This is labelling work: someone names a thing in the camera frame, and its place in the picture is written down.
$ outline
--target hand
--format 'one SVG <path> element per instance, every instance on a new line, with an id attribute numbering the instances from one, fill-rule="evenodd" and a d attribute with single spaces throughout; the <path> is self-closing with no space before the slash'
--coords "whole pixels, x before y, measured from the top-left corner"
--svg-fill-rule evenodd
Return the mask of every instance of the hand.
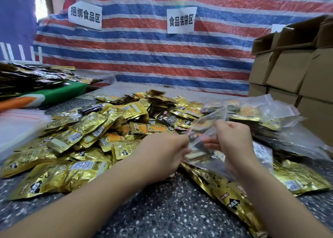
<path id="1" fill-rule="evenodd" d="M 215 127 L 217 136 L 204 139 L 203 143 L 206 148 L 216 149 L 225 154 L 226 167 L 235 177 L 239 177 L 239 173 L 252 169 L 253 166 L 260 165 L 247 125 L 217 120 Z"/>
<path id="2" fill-rule="evenodd" d="M 143 186 L 163 181 L 176 172 L 183 157 L 190 153 L 189 137 L 177 133 L 146 136 L 135 151 L 119 163 L 126 163 Z"/>

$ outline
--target person's right hand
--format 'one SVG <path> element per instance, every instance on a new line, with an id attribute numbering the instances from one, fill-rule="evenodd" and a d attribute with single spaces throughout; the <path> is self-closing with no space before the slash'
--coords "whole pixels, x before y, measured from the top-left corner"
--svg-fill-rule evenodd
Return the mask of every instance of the person's right hand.
<path id="1" fill-rule="evenodd" d="M 203 140 L 206 148 L 221 151 L 226 156 L 226 167 L 239 177 L 240 173 L 261 166 L 254 153 L 250 128 L 238 122 L 217 120 L 217 136 Z"/>

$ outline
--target person's left arm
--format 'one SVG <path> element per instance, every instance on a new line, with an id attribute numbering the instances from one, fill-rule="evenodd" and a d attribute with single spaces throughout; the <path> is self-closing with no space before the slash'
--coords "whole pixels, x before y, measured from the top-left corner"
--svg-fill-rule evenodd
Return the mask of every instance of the person's left arm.
<path id="1" fill-rule="evenodd" d="M 80 189 L 0 233 L 0 238 L 92 237 L 131 195 L 174 173 L 189 153 L 187 135 L 148 135 L 124 160 Z"/>

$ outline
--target red white and blue tarp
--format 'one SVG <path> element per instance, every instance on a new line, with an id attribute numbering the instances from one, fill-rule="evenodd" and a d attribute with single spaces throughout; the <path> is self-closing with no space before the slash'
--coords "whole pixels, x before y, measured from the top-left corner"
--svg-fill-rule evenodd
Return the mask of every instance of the red white and blue tarp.
<path id="1" fill-rule="evenodd" d="M 68 7 L 103 8 L 102 30 L 68 21 Z M 197 6 L 194 32 L 167 34 L 167 9 Z M 118 81 L 246 96 L 253 40 L 272 24 L 333 13 L 333 0 L 65 0 L 41 22 L 46 64 L 108 71 Z"/>

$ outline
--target sign with chinese characters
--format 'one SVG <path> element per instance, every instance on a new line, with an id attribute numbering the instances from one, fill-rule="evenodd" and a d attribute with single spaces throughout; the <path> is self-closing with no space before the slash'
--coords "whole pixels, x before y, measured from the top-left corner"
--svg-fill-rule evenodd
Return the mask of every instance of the sign with chinese characters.
<path id="1" fill-rule="evenodd" d="M 71 23 L 102 30 L 102 7 L 78 1 L 69 6 L 68 20 Z"/>
<path id="2" fill-rule="evenodd" d="M 198 7 L 167 9 L 168 34 L 194 31 L 195 14 Z"/>

